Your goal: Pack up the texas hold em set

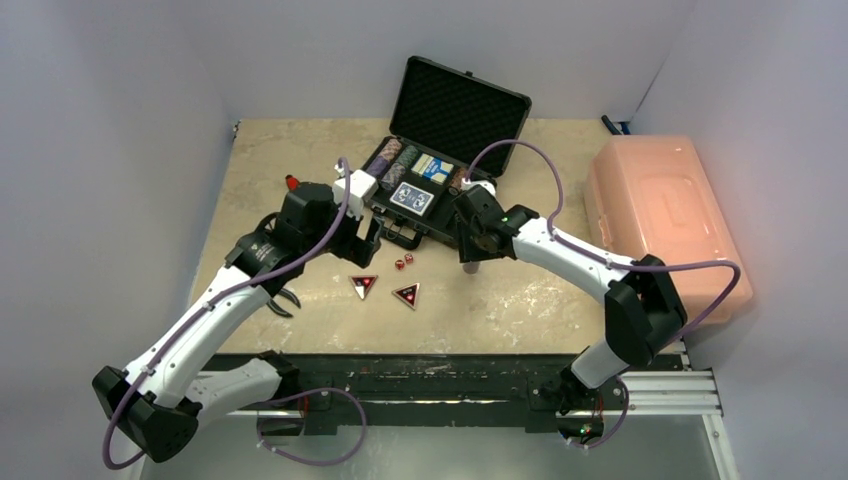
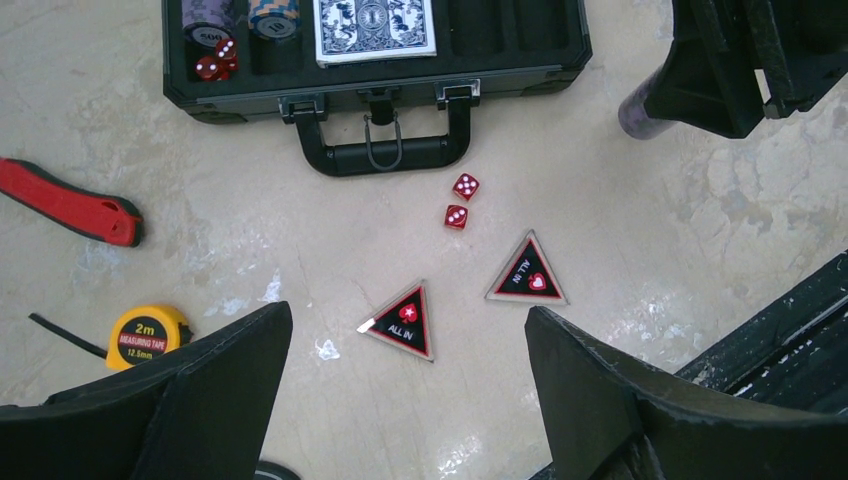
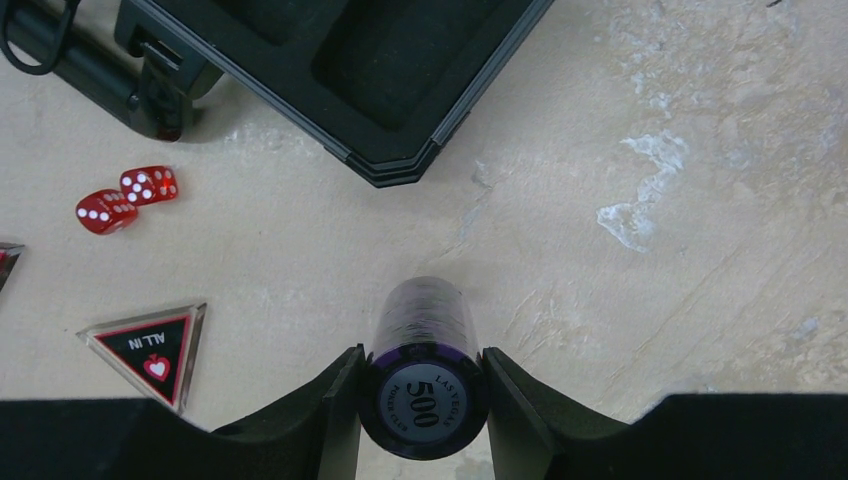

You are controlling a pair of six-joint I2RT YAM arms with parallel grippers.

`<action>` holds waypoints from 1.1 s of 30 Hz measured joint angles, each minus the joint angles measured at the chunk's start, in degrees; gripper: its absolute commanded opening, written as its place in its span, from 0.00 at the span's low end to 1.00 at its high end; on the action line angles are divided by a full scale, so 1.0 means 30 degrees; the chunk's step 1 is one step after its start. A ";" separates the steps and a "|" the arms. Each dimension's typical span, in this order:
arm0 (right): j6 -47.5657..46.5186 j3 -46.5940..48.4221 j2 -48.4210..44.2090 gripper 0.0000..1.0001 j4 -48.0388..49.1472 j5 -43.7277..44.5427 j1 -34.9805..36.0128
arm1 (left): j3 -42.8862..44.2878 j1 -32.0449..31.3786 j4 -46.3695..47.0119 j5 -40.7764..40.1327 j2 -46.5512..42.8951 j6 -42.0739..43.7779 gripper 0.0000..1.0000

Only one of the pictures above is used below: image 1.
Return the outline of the grey purple poker chip stack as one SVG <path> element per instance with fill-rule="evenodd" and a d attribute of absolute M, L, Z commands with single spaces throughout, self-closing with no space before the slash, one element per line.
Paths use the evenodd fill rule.
<path fill-rule="evenodd" d="M 463 271 L 467 274 L 474 275 L 479 271 L 479 262 L 467 262 L 462 264 Z"/>

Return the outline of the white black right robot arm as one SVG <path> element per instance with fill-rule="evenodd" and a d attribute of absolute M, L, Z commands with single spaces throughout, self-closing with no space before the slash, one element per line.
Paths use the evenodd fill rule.
<path fill-rule="evenodd" d="M 612 254 L 562 233 L 537 212 L 505 210 L 482 185 L 453 201 L 459 258 L 469 266 L 510 258 L 540 267 L 578 287 L 603 308 L 604 333 L 539 395 L 565 414 L 596 399 L 601 386 L 630 367 L 649 365 L 687 321 L 663 262 Z"/>

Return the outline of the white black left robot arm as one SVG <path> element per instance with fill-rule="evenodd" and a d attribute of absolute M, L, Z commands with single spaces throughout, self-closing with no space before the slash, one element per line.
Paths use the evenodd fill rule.
<path fill-rule="evenodd" d="M 107 468 L 122 468 L 111 454 L 116 433 L 136 445 L 138 458 L 161 463 L 201 427 L 233 411 L 307 403 L 299 369 L 273 351 L 210 377 L 201 370 L 246 319 L 286 295 L 288 282 L 313 258 L 329 253 L 359 267 L 370 264 L 382 224 L 373 220 L 366 237 L 358 229 L 376 191 L 376 180 L 359 171 L 331 185 L 299 184 L 278 211 L 238 239 L 205 292 L 166 334 L 127 366 L 106 366 L 95 375 L 92 386 L 109 420 L 101 444 Z"/>

